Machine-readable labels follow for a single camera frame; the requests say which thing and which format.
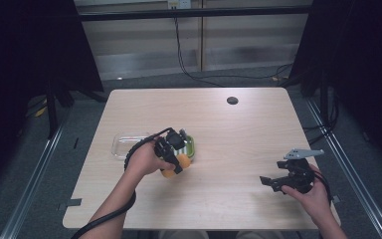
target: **hole in table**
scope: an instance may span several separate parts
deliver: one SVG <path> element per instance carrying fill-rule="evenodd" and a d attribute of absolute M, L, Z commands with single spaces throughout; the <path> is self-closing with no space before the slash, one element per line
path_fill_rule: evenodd
<path fill-rule="evenodd" d="M 229 105 L 236 105 L 238 103 L 238 98 L 235 98 L 235 97 L 229 97 L 226 99 L 226 102 L 229 104 Z"/>

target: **green object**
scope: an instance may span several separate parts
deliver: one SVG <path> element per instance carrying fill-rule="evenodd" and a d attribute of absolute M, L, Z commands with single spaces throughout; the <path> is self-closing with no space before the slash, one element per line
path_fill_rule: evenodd
<path fill-rule="evenodd" d="M 186 154 L 191 160 L 195 153 L 195 147 L 194 147 L 194 138 L 190 135 L 187 135 L 187 142 L 185 143 L 185 146 L 179 150 L 174 150 L 174 154 L 178 155 L 180 153 Z"/>

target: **black cable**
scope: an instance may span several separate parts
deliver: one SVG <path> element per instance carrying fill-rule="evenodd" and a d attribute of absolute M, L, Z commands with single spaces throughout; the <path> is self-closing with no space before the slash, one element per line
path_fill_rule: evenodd
<path fill-rule="evenodd" d="M 289 68 L 290 66 L 292 66 L 293 65 L 293 63 L 290 63 L 290 64 L 284 64 L 284 65 L 282 65 L 282 66 L 279 66 L 277 69 L 276 69 L 276 79 L 277 79 L 277 84 L 276 84 L 276 86 L 278 87 L 278 86 L 280 86 L 281 85 L 281 79 L 280 79 L 280 77 L 279 77 L 279 70 L 281 69 L 281 68 L 284 68 L 282 71 L 281 71 L 281 73 L 283 72 L 283 71 L 285 71 L 287 68 Z"/>
<path fill-rule="evenodd" d="M 312 74 L 312 72 L 314 72 L 315 70 L 317 70 L 318 68 L 320 67 L 320 65 L 315 65 L 315 66 L 311 66 L 311 67 L 308 67 L 307 69 L 305 69 L 305 71 L 303 71 L 302 73 L 299 73 L 298 75 L 296 76 L 292 76 L 291 78 L 289 78 L 287 81 L 284 81 L 284 82 L 281 82 L 278 87 L 281 87 L 281 88 L 288 88 L 290 86 L 294 86 L 294 85 L 297 85 L 299 84 L 303 78 L 309 76 L 309 74 Z"/>
<path fill-rule="evenodd" d="M 148 143 L 152 140 L 154 140 L 156 137 L 160 136 L 161 134 L 169 131 L 169 130 L 172 130 L 172 127 L 169 127 L 167 129 L 164 129 L 162 130 L 161 132 L 159 133 L 156 133 L 156 134 L 153 134 L 145 139 L 143 139 L 142 141 L 138 142 L 136 145 L 134 145 L 128 152 L 128 154 L 126 155 L 126 158 L 125 158 L 125 164 L 124 164 L 124 170 L 126 170 L 126 168 L 128 167 L 128 163 L 129 163 L 129 159 L 132 157 L 132 155 L 135 153 L 135 151 L 137 149 L 139 149 L 141 146 L 143 146 L 145 143 Z M 113 211 L 113 212 L 110 212 L 109 214 L 101 217 L 101 218 L 98 218 L 92 222 L 89 222 L 86 226 L 82 227 L 80 230 L 77 231 L 76 234 L 74 234 L 74 236 L 72 237 L 72 239 L 77 239 L 77 238 L 80 238 L 82 235 L 84 235 L 85 233 L 87 233 L 88 231 L 92 230 L 93 228 L 101 225 L 102 223 L 112 219 L 112 218 L 115 218 L 119 215 L 122 215 L 123 213 L 125 213 L 126 211 L 128 211 L 132 205 L 134 205 L 135 203 L 135 199 L 136 199 L 136 193 L 135 191 L 132 193 L 132 196 L 131 198 L 129 199 L 129 201 L 124 205 L 122 206 L 121 208 Z"/>
<path fill-rule="evenodd" d="M 302 235 L 300 235 L 300 232 L 299 231 L 296 231 L 296 235 L 299 239 L 302 239 Z"/>
<path fill-rule="evenodd" d="M 314 176 L 324 185 L 325 191 L 327 192 L 328 204 L 330 205 L 331 201 L 333 200 L 333 197 L 331 196 L 330 186 L 328 184 L 327 179 L 325 179 L 325 177 L 317 171 L 314 172 Z"/>
<path fill-rule="evenodd" d="M 313 145 L 314 143 L 318 142 L 322 138 L 328 136 L 336 127 L 338 117 L 339 117 L 339 97 L 337 93 L 333 91 L 333 106 L 332 106 L 332 110 L 328 119 L 328 123 L 323 123 L 321 125 L 313 126 L 313 127 L 303 127 L 303 129 L 307 129 L 307 130 L 322 128 L 322 127 L 325 128 L 324 133 L 308 141 L 309 145 Z"/>
<path fill-rule="evenodd" d="M 136 199 L 136 193 L 135 191 L 132 193 L 132 196 L 131 198 L 129 199 L 129 201 L 124 205 L 122 206 L 121 208 L 113 211 L 113 212 L 110 212 L 109 214 L 101 217 L 101 218 L 98 218 L 92 222 L 89 222 L 86 226 L 82 227 L 80 230 L 78 230 L 76 232 L 76 234 L 74 234 L 74 236 L 71 238 L 71 239 L 78 239 L 80 238 L 81 236 L 83 236 L 84 234 L 86 234 L 88 231 L 92 230 L 93 228 L 101 225 L 103 222 L 106 222 L 112 218 L 115 218 L 123 213 L 125 213 L 126 211 L 128 211 L 132 205 L 134 205 L 135 203 L 135 199 Z"/>
<path fill-rule="evenodd" d="M 268 76 L 263 76 L 263 77 L 248 77 L 248 76 L 239 76 L 239 75 L 236 75 L 236 76 L 235 75 L 226 75 L 226 76 L 221 76 L 221 75 L 220 76 L 216 76 L 216 75 L 213 76 L 212 75 L 212 76 L 206 76 L 206 77 L 195 77 L 195 76 L 192 76 L 185 69 L 184 61 L 183 61 L 183 58 L 182 58 L 181 43 L 180 43 L 180 40 L 179 40 L 178 19 L 174 18 L 174 21 L 175 21 L 176 43 L 177 43 L 177 48 L 178 48 L 179 66 L 181 67 L 182 72 L 186 76 L 188 76 L 189 78 L 191 78 L 194 81 L 201 82 L 201 83 L 206 83 L 206 84 L 210 84 L 210 85 L 214 85 L 214 86 L 217 86 L 217 87 L 224 88 L 224 86 L 222 86 L 222 85 L 219 85 L 219 84 L 216 84 L 216 83 L 212 83 L 212 82 L 207 82 L 207 81 L 204 81 L 203 79 L 209 79 L 209 78 L 245 78 L 245 79 L 257 79 L 257 80 L 260 80 L 260 79 L 272 78 L 274 76 L 277 76 L 278 74 L 284 72 L 287 69 L 287 67 L 286 67 L 286 68 L 284 68 L 284 69 L 282 69 L 280 71 L 277 70 L 275 74 L 268 75 Z M 282 68 L 282 67 L 287 66 L 287 65 L 291 65 L 291 64 L 286 64 L 286 65 L 280 66 L 279 68 Z"/>

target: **light wood tabletop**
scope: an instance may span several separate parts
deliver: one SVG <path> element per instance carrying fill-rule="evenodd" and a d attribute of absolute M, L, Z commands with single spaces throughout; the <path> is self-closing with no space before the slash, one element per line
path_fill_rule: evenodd
<path fill-rule="evenodd" d="M 230 105 L 227 98 L 238 99 Z M 144 177 L 126 229 L 316 229 L 297 201 L 264 186 L 278 178 L 277 161 L 292 148 L 309 149 L 287 91 L 280 88 L 115 90 L 111 92 L 79 176 L 67 228 L 86 225 L 123 173 L 111 154 L 120 132 L 185 128 L 195 141 L 189 168 L 171 178 Z M 315 159 L 309 157 L 316 165 Z M 339 221 L 335 208 L 334 216 Z"/>

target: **black wire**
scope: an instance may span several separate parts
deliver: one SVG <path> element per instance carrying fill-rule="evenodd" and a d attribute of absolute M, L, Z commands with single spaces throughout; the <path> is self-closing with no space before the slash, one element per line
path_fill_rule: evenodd
<path fill-rule="evenodd" d="M 296 231 L 296 235 L 299 239 L 302 239 L 302 235 L 300 235 L 300 232 Z"/>
<path fill-rule="evenodd" d="M 224 88 L 225 86 L 222 86 L 222 85 L 219 85 L 219 84 L 216 84 L 216 83 L 212 83 L 212 82 L 207 82 L 207 81 L 204 81 L 203 79 L 209 79 L 209 78 L 245 78 L 245 79 L 266 79 L 266 78 L 271 78 L 271 77 L 274 77 L 274 76 L 277 76 L 278 74 L 284 72 L 287 67 L 286 66 L 290 66 L 292 64 L 286 64 L 286 65 L 283 65 L 283 66 L 280 66 L 279 68 L 282 68 L 282 67 L 285 67 L 284 69 L 280 70 L 277 69 L 276 73 L 275 74 L 272 74 L 272 75 L 268 75 L 268 76 L 263 76 L 263 77 L 248 77 L 248 76 L 239 76 L 239 75 L 226 75 L 226 76 L 216 76 L 216 75 L 212 75 L 212 76 L 206 76 L 206 77 L 196 77 L 196 76 L 192 76 L 191 74 L 189 74 L 187 72 L 187 70 L 185 69 L 185 65 L 184 65 L 184 61 L 182 59 L 182 51 L 181 51 L 181 43 L 179 41 L 179 27 L 178 27 L 178 19 L 177 18 L 174 18 L 174 21 L 175 21 L 175 30 L 176 30 L 176 43 L 177 43 L 177 48 L 178 48 L 178 61 L 179 61 L 179 66 L 181 67 L 181 70 L 182 72 L 188 76 L 189 78 L 191 78 L 192 80 L 194 81 L 197 81 L 197 82 L 201 82 L 201 83 L 206 83 L 206 84 L 210 84 L 210 85 L 214 85 L 214 86 L 217 86 L 217 87 L 221 87 L 221 88 Z"/>
<path fill-rule="evenodd" d="M 89 222 L 86 226 L 82 227 L 80 230 L 78 230 L 76 232 L 76 234 L 74 234 L 74 236 L 71 238 L 71 239 L 78 239 L 80 238 L 81 236 L 83 236 L 85 233 L 87 233 L 88 231 L 92 230 L 93 228 L 101 225 L 103 222 L 106 222 L 112 218 L 115 218 L 119 215 L 122 215 L 123 213 L 125 213 L 126 211 L 128 211 L 132 205 L 134 205 L 135 203 L 135 199 L 136 199 L 136 193 L 135 191 L 132 193 L 132 196 L 131 198 L 129 199 L 129 201 L 121 208 L 113 211 L 113 212 L 110 212 L 109 214 L 101 217 L 101 218 L 98 218 L 96 219 L 95 221 L 92 221 L 92 222 Z"/>
<path fill-rule="evenodd" d="M 333 197 L 331 196 L 330 185 L 328 184 L 327 179 L 317 171 L 314 172 L 314 176 L 324 185 L 325 191 L 327 192 L 328 204 L 330 205 Z"/>
<path fill-rule="evenodd" d="M 289 68 L 290 66 L 292 66 L 293 65 L 293 63 L 290 63 L 290 64 L 285 64 L 285 65 L 282 65 L 282 66 L 279 66 L 277 69 L 276 69 L 276 79 L 277 79 L 277 84 L 276 84 L 276 86 L 278 87 L 279 85 L 280 85 L 280 77 L 279 77 L 279 73 L 282 73 L 283 71 L 285 71 L 287 68 Z"/>
<path fill-rule="evenodd" d="M 332 110 L 328 119 L 329 121 L 328 125 L 321 124 L 321 125 L 313 126 L 313 127 L 303 127 L 303 129 L 306 129 L 306 130 L 312 130 L 312 129 L 322 128 L 322 127 L 325 128 L 324 133 L 308 141 L 309 145 L 313 145 L 319 140 L 321 140 L 322 138 L 328 136 L 336 127 L 338 117 L 339 117 L 339 97 L 336 92 L 333 92 L 333 106 L 332 106 Z"/>
<path fill-rule="evenodd" d="M 129 159 L 132 157 L 132 155 L 135 153 L 135 151 L 137 149 L 139 149 L 145 143 L 154 140 L 155 137 L 160 136 L 161 134 L 163 134 L 163 133 L 165 133 L 165 132 L 167 132 L 169 130 L 173 130 L 172 127 L 168 127 L 168 128 L 162 130 L 159 133 L 153 134 L 153 135 L 143 139 L 142 141 L 138 142 L 136 145 L 134 145 L 129 150 L 128 154 L 126 155 L 125 163 L 124 163 L 124 170 L 126 170 L 126 168 L 128 167 Z M 107 215 L 105 215 L 105 216 L 103 216 L 101 218 L 96 219 L 95 221 L 92 221 L 92 222 L 88 223 L 86 226 L 84 226 L 80 230 L 78 230 L 77 233 L 74 234 L 72 239 L 80 238 L 86 232 L 88 232 L 88 231 L 92 230 L 93 228 L 101 225 L 102 223 L 104 223 L 104 222 L 106 222 L 106 221 L 108 221 L 108 220 L 110 220 L 112 218 L 115 218 L 115 217 L 117 217 L 119 215 L 122 215 L 123 213 L 128 211 L 132 207 L 132 205 L 134 205 L 135 199 L 136 199 L 136 193 L 134 191 L 132 196 L 131 196 L 131 198 L 129 199 L 129 201 L 124 206 L 122 206 L 121 208 L 119 208 L 119 209 L 117 209 L 117 210 L 115 210 L 113 212 L 110 212 L 109 214 L 107 214 Z"/>

